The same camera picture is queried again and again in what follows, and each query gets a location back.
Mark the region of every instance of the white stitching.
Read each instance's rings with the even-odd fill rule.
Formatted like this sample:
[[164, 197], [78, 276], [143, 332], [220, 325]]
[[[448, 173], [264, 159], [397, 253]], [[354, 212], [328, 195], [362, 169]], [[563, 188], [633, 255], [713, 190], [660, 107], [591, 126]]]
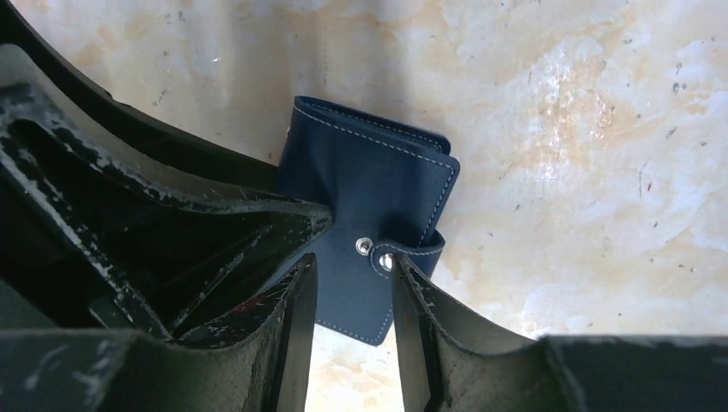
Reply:
[[394, 127], [391, 127], [391, 126], [387, 126], [386, 124], [379, 124], [379, 123], [377, 123], [377, 122], [373, 122], [373, 121], [371, 121], [371, 120], [366, 120], [366, 119], [364, 119], [364, 118], [357, 118], [356, 116], [354, 116], [354, 115], [351, 115], [351, 114], [348, 114], [348, 113], [343, 113], [343, 112], [337, 112], [336, 110], [334, 110], [334, 109], [331, 109], [330, 107], [324, 107], [324, 106], [319, 106], [319, 105], [313, 105], [313, 104], [311, 104], [311, 106], [312, 106], [312, 107], [317, 107], [318, 109], [322, 109], [322, 110], [328, 110], [329, 112], [332, 112], [332, 113], [336, 113], [336, 114], [341, 114], [342, 116], [346, 116], [346, 117], [348, 117], [348, 118], [353, 118], [353, 119], [359, 120], [360, 122], [364, 122], [364, 123], [369, 123], [369, 124], [373, 124], [373, 125], [375, 125], [375, 126], [379, 126], [379, 127], [384, 127], [385, 129], [389, 129], [389, 130], [394, 130], [394, 131], [398, 131], [398, 132], [400, 132], [400, 133], [402, 133], [402, 134], [404, 134], [404, 135], [409, 135], [409, 136], [412, 136], [412, 137], [417, 137], [417, 138], [420, 138], [420, 139], [422, 139], [422, 140], [424, 140], [424, 141], [430, 142], [430, 143], [432, 143], [433, 145], [437, 146], [437, 149], [438, 149], [438, 150], [439, 150], [440, 152], [442, 152], [442, 146], [440, 146], [440, 144], [439, 144], [439, 143], [437, 143], [436, 141], [434, 141], [434, 140], [432, 140], [432, 139], [428, 139], [428, 138], [426, 138], [425, 136], [421, 136], [421, 135], [416, 135], [415, 133], [410, 133], [410, 132], [408, 132], [408, 131], [405, 131], [405, 130], [400, 130], [400, 129], [396, 129], [396, 128], [394, 128]]
[[[352, 130], [349, 130], [349, 129], [344, 129], [343, 127], [339, 127], [339, 126], [336, 126], [336, 125], [334, 125], [334, 124], [331, 124], [331, 123], [329, 123], [329, 122], [326, 122], [326, 121], [324, 121], [324, 120], [322, 120], [322, 119], [320, 119], [320, 118], [316, 118], [316, 117], [314, 117], [314, 116], [312, 116], [312, 115], [310, 115], [310, 114], [308, 114], [308, 113], [306, 113], [306, 112], [302, 111], [302, 110], [301, 110], [301, 109], [300, 109], [300, 108], [299, 108], [298, 106], [296, 106], [296, 105], [294, 105], [294, 110], [296, 110], [296, 111], [297, 111], [297, 112], [299, 112], [300, 114], [302, 114], [302, 115], [306, 116], [307, 118], [310, 118], [311, 120], [313, 120], [313, 121], [315, 121], [315, 122], [319, 122], [319, 123], [321, 123], [321, 124], [325, 124], [325, 125], [327, 125], [327, 126], [329, 126], [329, 127], [333, 128], [333, 129], [336, 129], [336, 130], [341, 130], [341, 131], [345, 131], [345, 132], [347, 132], [347, 133], [349, 133], [349, 134], [352, 134], [352, 135], [354, 135], [354, 136], [358, 136], [358, 137], [361, 137], [362, 139], [367, 139], [367, 140], [368, 140], [368, 141], [370, 141], [370, 142], [375, 142], [375, 143], [381, 144], [382, 146], [386, 146], [387, 148], [393, 148], [393, 149], [395, 149], [395, 150], [398, 150], [398, 151], [400, 151], [400, 152], [406, 153], [407, 155], [410, 155], [410, 156], [415, 156], [415, 157], [416, 157], [416, 158], [418, 158], [418, 159], [422, 159], [422, 160], [424, 160], [424, 161], [429, 161], [429, 162], [431, 162], [431, 163], [434, 163], [434, 164], [436, 164], [436, 165], [440, 165], [440, 166], [443, 166], [443, 167], [447, 167], [448, 169], [450, 169], [450, 177], [449, 177], [449, 178], [447, 178], [447, 181], [445, 182], [445, 187], [443, 187], [443, 188], [442, 188], [442, 192], [440, 193], [440, 198], [439, 198], [439, 199], [437, 200], [437, 203], [436, 203], [436, 204], [434, 205], [434, 211], [433, 211], [433, 213], [432, 213], [432, 214], [430, 215], [430, 220], [429, 220], [429, 222], [428, 222], [428, 225], [427, 225], [427, 227], [425, 227], [425, 231], [424, 231], [424, 232], [422, 233], [422, 236], [420, 237], [420, 242], [419, 242], [419, 243], [417, 244], [417, 246], [419, 247], [419, 246], [420, 246], [420, 245], [422, 244], [422, 241], [423, 241], [423, 240], [425, 239], [425, 234], [427, 234], [427, 233], [428, 233], [428, 230], [429, 230], [429, 228], [430, 228], [430, 225], [432, 225], [432, 221], [433, 221], [433, 219], [434, 219], [434, 216], [435, 216], [435, 214], [437, 213], [437, 209], [439, 209], [439, 208], [440, 208], [440, 204], [442, 203], [442, 197], [443, 197], [443, 196], [445, 195], [445, 192], [447, 191], [447, 187], [448, 187], [448, 186], [450, 185], [450, 182], [451, 182], [451, 180], [452, 180], [452, 176], [454, 176], [454, 175], [455, 175], [455, 169], [453, 169], [453, 168], [452, 168], [451, 166], [449, 166], [449, 165], [446, 165], [445, 163], [442, 163], [442, 162], [440, 162], [440, 161], [434, 161], [434, 160], [432, 160], [432, 159], [429, 159], [429, 158], [427, 158], [427, 157], [421, 156], [421, 155], [419, 155], [419, 154], [416, 154], [416, 153], [412, 153], [412, 152], [410, 152], [410, 151], [408, 151], [408, 150], [405, 150], [405, 149], [403, 149], [403, 148], [398, 148], [397, 146], [392, 146], [392, 145], [390, 145], [390, 144], [388, 144], [388, 143], [380, 142], [379, 140], [376, 140], [376, 139], [372, 139], [372, 138], [371, 138], [371, 137], [369, 137], [369, 136], [364, 136], [364, 135], [362, 135], [362, 134], [360, 134], [360, 133], [357, 133], [357, 132], [355, 132], [355, 131], [352, 131]], [[339, 326], [336, 326], [335, 324], [330, 324], [330, 323], [328, 323], [328, 322], [324, 322], [324, 321], [323, 321], [323, 320], [321, 320], [321, 319], [316, 319], [316, 322], [319, 322], [320, 324], [322, 324], [322, 325], [324, 325], [324, 326], [328, 326], [328, 327], [330, 327], [330, 328], [333, 328], [333, 329], [335, 329], [335, 330], [338, 330], [338, 331], [340, 331], [340, 332], [343, 332], [343, 333], [345, 333], [346, 335], [349, 335], [349, 336], [353, 336], [353, 337], [355, 337], [355, 338], [357, 338], [357, 339], [360, 339], [360, 340], [362, 340], [362, 341], [364, 341], [364, 342], [371, 342], [371, 343], [374, 343], [374, 342], [376, 342], [376, 341], [377, 341], [377, 340], [378, 340], [378, 339], [379, 339], [379, 338], [380, 338], [380, 337], [382, 336], [382, 334], [384, 333], [384, 329], [385, 329], [385, 326], [386, 326], [387, 322], [389, 322], [389, 319], [390, 319], [390, 317], [391, 317], [391, 311], [392, 311], [392, 306], [389, 306], [389, 312], [387, 313], [387, 315], [386, 315], [386, 317], [385, 317], [385, 321], [384, 321], [384, 322], [382, 323], [382, 327], [381, 327], [381, 328], [379, 329], [379, 333], [377, 334], [377, 337], [375, 337], [374, 339], [369, 339], [369, 338], [366, 338], [366, 337], [364, 337], [364, 336], [360, 336], [360, 335], [357, 335], [357, 334], [355, 334], [355, 333], [353, 333], [353, 332], [350, 332], [350, 331], [348, 331], [348, 330], [345, 330], [344, 328], [341, 328], [341, 327], [339, 327]]]
[[406, 253], [408, 255], [415, 255], [415, 256], [427, 256], [427, 255], [434, 255], [435, 253], [440, 253], [442, 251], [442, 247], [439, 247], [433, 251], [405, 251], [402, 248], [396, 247], [395, 245], [389, 244], [389, 243], [383, 243], [381, 245], [377, 245], [372, 249], [372, 252], [369, 253], [369, 263], [372, 264], [372, 268], [375, 272], [377, 272], [377, 275], [384, 277], [386, 280], [390, 280], [391, 278], [384, 273], [380, 272], [379, 269], [377, 269], [377, 265], [374, 263], [374, 253], [379, 249], [380, 247], [389, 246], [390, 248], [400, 251], [402, 253]]
[[450, 169], [450, 177], [447, 178], [447, 181], [445, 182], [445, 187], [442, 188], [442, 192], [440, 193], [440, 198], [437, 199], [437, 203], [434, 205], [434, 210], [433, 210], [433, 213], [430, 215], [430, 220], [428, 221], [428, 225], [427, 225], [427, 227], [425, 227], [425, 231], [422, 232], [422, 236], [420, 237], [419, 243], [417, 243], [417, 247], [419, 247], [422, 244], [422, 241], [425, 240], [425, 235], [428, 233], [428, 230], [430, 229], [430, 226], [432, 225], [434, 216], [435, 216], [435, 214], [437, 214], [437, 210], [440, 208], [440, 204], [442, 203], [442, 198], [445, 196], [445, 192], [447, 191], [447, 187], [450, 186], [450, 182], [452, 181], [452, 177], [455, 175], [455, 169], [453, 169], [449, 165], [446, 165], [445, 163], [442, 163], [441, 161], [434, 161], [432, 159], [429, 159], [428, 157], [421, 156], [421, 155], [419, 155], [417, 153], [412, 153], [412, 152], [410, 152], [408, 150], [405, 150], [403, 148], [398, 148], [397, 146], [392, 146], [389, 143], [380, 142], [379, 140], [372, 139], [369, 136], [364, 136], [364, 135], [362, 135], [360, 133], [357, 133], [355, 131], [352, 131], [352, 130], [349, 130], [349, 129], [344, 129], [343, 127], [339, 127], [339, 126], [336, 126], [336, 125], [331, 124], [329, 122], [326, 122], [324, 120], [321, 120], [320, 118], [316, 118], [316, 117], [314, 117], [314, 116], [312, 116], [312, 115], [310, 115], [310, 114], [302, 111], [296, 105], [294, 105], [294, 109], [297, 112], [300, 112], [301, 114], [303, 114], [304, 116], [306, 116], [307, 118], [310, 118], [311, 120], [316, 121], [316, 122], [319, 122], [321, 124], [326, 124], [327, 126], [332, 127], [332, 128], [334, 128], [336, 130], [345, 131], [345, 132], [350, 133], [350, 134], [352, 134], [354, 136], [361, 137], [362, 139], [367, 139], [370, 142], [379, 143], [382, 146], [386, 146], [387, 148], [393, 148], [393, 149], [398, 150], [400, 152], [406, 153], [407, 155], [415, 156], [418, 159], [423, 159], [424, 161], [429, 161], [429, 162], [434, 163], [436, 165], [440, 165], [440, 166], [447, 167], [448, 169]]
[[322, 324], [323, 326], [327, 326], [327, 327], [330, 327], [330, 328], [332, 328], [334, 330], [338, 330], [339, 332], [342, 332], [342, 333], [344, 333], [346, 335], [349, 335], [349, 336], [355, 337], [357, 339], [360, 339], [360, 340], [362, 340], [364, 342], [374, 343], [374, 342], [377, 342], [379, 340], [379, 338], [382, 336], [383, 333], [385, 333], [386, 324], [389, 322], [389, 319], [391, 318], [392, 308], [393, 308], [393, 306], [390, 305], [389, 306], [389, 312], [387, 312], [387, 314], [385, 316], [385, 321], [382, 322], [382, 327], [379, 328], [379, 333], [377, 334], [377, 337], [375, 337], [374, 339], [369, 339], [368, 337], [364, 337], [362, 335], [355, 334], [354, 332], [349, 332], [348, 330], [345, 330], [344, 328], [340, 328], [340, 327], [336, 326], [335, 324], [330, 324], [330, 323], [325, 322], [324, 320], [321, 320], [321, 319], [318, 319], [318, 318], [316, 319], [316, 322], [318, 324]]

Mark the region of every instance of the stone surface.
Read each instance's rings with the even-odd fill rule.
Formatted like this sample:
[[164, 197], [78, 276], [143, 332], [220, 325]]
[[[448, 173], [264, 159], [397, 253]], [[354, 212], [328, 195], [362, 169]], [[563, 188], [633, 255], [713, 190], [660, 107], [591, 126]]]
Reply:
[[[728, 331], [726, 2], [14, 3], [117, 100], [264, 161], [295, 94], [448, 136], [434, 279], [509, 329]], [[310, 410], [402, 410], [393, 333], [315, 339]]]

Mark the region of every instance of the wallet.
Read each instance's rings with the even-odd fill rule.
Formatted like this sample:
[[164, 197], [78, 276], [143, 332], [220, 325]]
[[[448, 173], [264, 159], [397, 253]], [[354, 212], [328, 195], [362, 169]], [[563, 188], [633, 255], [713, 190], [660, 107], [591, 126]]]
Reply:
[[392, 322], [393, 256], [431, 276], [435, 225], [460, 165], [443, 136], [311, 97], [296, 97], [276, 192], [331, 208], [318, 260], [316, 322], [381, 344]]

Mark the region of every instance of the snap button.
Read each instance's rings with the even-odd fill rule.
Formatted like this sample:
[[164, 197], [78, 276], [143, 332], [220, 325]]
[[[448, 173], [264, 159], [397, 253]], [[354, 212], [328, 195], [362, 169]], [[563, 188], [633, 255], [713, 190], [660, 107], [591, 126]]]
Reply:
[[369, 256], [369, 251], [372, 250], [374, 242], [369, 238], [361, 238], [356, 241], [356, 251], [362, 256]]
[[382, 256], [379, 257], [379, 266], [382, 267], [382, 269], [386, 270], [387, 272], [391, 272], [391, 267], [393, 265], [393, 256], [391, 253], [385, 253]]

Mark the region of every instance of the black plastic part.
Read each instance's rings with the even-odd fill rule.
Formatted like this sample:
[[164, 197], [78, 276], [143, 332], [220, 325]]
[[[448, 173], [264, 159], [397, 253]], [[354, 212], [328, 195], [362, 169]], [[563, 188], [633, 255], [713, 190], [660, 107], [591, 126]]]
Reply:
[[307, 256], [225, 315], [235, 322], [176, 343], [138, 330], [0, 330], [0, 410], [301, 411], [316, 287]]
[[315, 257], [281, 265], [331, 212], [274, 172], [114, 102], [0, 2], [0, 410], [303, 410]]
[[81, 110], [139, 152], [206, 179], [272, 190], [275, 167], [207, 142], [115, 101], [106, 90], [53, 50], [9, 0], [0, 0], [2, 44], [18, 45]]
[[533, 342], [435, 287], [406, 257], [392, 279], [407, 412], [723, 411], [728, 338], [548, 336]]

